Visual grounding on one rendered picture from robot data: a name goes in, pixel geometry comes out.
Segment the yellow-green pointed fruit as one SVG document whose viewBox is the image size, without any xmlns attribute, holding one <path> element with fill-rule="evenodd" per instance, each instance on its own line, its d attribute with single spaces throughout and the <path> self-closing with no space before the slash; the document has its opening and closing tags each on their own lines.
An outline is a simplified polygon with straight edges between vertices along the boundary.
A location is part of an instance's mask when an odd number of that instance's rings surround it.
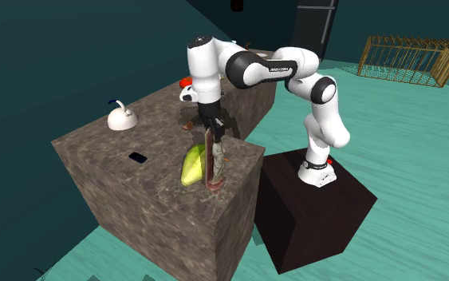
<svg viewBox="0 0 449 281">
<path fill-rule="evenodd" d="M 205 145 L 193 146 L 185 156 L 181 171 L 181 184 L 189 186 L 203 178 L 205 170 Z"/>
</svg>

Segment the white kettle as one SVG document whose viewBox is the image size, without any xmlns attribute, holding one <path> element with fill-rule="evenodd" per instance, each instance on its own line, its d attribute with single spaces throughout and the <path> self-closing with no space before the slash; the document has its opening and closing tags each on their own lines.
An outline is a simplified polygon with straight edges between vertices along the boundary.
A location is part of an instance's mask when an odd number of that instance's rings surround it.
<svg viewBox="0 0 449 281">
<path fill-rule="evenodd" d="M 114 99 L 109 104 L 117 103 L 119 108 L 115 108 L 108 115 L 108 127 L 114 131 L 131 129 L 138 124 L 139 118 L 135 112 L 127 108 L 121 101 Z"/>
</svg>

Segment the dark refrigerator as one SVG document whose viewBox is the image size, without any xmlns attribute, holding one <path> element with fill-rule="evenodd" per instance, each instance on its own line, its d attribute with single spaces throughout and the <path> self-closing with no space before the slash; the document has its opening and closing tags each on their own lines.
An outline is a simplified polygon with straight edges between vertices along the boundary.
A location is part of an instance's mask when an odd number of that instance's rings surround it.
<svg viewBox="0 0 449 281">
<path fill-rule="evenodd" d="M 313 51 L 322 61 L 339 0 L 298 0 L 290 44 Z"/>
</svg>

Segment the dark robot stand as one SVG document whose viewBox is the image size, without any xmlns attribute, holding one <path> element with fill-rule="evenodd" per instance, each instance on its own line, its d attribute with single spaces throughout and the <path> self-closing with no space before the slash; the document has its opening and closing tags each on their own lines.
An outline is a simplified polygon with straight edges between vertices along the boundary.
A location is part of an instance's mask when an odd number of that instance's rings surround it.
<svg viewBox="0 0 449 281">
<path fill-rule="evenodd" d="M 377 201 L 332 157 L 322 188 L 297 177 L 304 148 L 265 156 L 254 222 L 279 274 L 342 253 Z"/>
</svg>

